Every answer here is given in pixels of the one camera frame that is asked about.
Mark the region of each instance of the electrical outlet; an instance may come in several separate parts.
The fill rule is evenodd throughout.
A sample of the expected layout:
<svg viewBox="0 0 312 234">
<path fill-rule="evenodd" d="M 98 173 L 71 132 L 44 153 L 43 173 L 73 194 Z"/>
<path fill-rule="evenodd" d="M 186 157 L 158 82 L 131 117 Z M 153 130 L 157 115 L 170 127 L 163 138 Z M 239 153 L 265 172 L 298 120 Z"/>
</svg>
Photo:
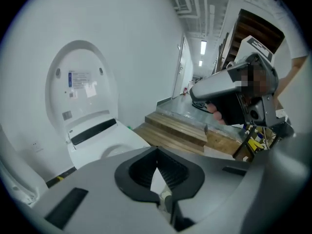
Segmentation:
<svg viewBox="0 0 312 234">
<path fill-rule="evenodd" d="M 32 149 L 34 150 L 34 152 L 38 153 L 40 151 L 43 150 L 43 148 L 41 147 L 40 143 L 38 141 L 34 142 L 32 144 Z"/>
</svg>

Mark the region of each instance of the blue label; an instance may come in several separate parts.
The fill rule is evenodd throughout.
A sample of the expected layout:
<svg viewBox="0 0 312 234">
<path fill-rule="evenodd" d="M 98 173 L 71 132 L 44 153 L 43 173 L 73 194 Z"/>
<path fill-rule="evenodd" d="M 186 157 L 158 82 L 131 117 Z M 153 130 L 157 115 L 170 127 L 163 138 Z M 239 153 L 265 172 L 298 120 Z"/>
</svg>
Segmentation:
<svg viewBox="0 0 312 234">
<path fill-rule="evenodd" d="M 72 73 L 68 73 L 68 87 L 72 87 Z"/>
</svg>

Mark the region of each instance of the ceiling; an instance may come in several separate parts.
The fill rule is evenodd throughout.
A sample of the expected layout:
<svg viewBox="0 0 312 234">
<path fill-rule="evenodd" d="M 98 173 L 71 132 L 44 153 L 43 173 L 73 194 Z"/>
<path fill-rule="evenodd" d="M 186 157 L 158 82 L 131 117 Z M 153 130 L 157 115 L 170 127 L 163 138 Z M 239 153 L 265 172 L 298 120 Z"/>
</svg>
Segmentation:
<svg viewBox="0 0 312 234">
<path fill-rule="evenodd" d="M 190 45 L 195 76 L 209 76 L 215 67 L 215 59 L 221 33 L 223 33 L 224 29 L 225 18 L 229 16 L 231 10 L 229 1 L 172 0 L 173 7 L 183 24 Z M 207 41 L 205 55 L 200 54 L 202 40 Z M 202 67 L 198 66 L 200 60 L 203 61 Z"/>
</svg>

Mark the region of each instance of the toilet lid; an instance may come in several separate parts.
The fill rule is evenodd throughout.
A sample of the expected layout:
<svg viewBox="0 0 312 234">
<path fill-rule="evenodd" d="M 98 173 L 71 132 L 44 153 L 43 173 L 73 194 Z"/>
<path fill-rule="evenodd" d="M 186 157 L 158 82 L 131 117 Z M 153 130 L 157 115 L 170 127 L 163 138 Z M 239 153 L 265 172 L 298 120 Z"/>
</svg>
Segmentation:
<svg viewBox="0 0 312 234">
<path fill-rule="evenodd" d="M 103 54 L 93 44 L 74 41 L 63 47 L 48 77 L 47 113 L 65 139 L 117 118 L 116 81 Z"/>
</svg>

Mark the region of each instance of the finger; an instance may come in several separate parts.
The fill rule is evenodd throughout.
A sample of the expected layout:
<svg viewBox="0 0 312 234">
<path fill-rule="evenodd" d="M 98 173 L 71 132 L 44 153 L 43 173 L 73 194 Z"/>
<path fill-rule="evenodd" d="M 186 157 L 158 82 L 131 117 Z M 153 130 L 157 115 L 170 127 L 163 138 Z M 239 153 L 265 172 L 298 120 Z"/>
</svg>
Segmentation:
<svg viewBox="0 0 312 234">
<path fill-rule="evenodd" d="M 226 125 L 226 124 L 225 124 L 225 121 L 224 121 L 223 119 L 218 120 L 218 123 L 221 124 L 221 125 Z"/>
<path fill-rule="evenodd" d="M 221 120 L 222 119 L 222 114 L 219 111 L 214 112 L 214 118 L 216 120 Z"/>
<path fill-rule="evenodd" d="M 207 105 L 207 111 L 208 111 L 209 113 L 212 113 L 212 114 L 213 114 L 214 112 L 216 112 L 216 107 L 215 107 L 215 105 L 209 103 L 209 104 Z"/>
</svg>

